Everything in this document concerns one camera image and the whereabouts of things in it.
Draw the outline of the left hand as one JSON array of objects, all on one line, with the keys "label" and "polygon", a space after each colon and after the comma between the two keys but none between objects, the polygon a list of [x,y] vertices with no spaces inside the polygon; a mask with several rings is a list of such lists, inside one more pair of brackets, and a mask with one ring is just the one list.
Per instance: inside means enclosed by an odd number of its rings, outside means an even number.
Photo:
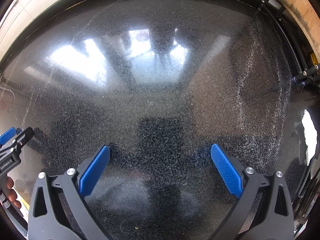
[{"label": "left hand", "polygon": [[7,177],[6,185],[9,189],[9,194],[7,196],[8,200],[10,200],[18,209],[20,209],[22,204],[17,200],[17,193],[14,190],[14,181],[11,177]]}]

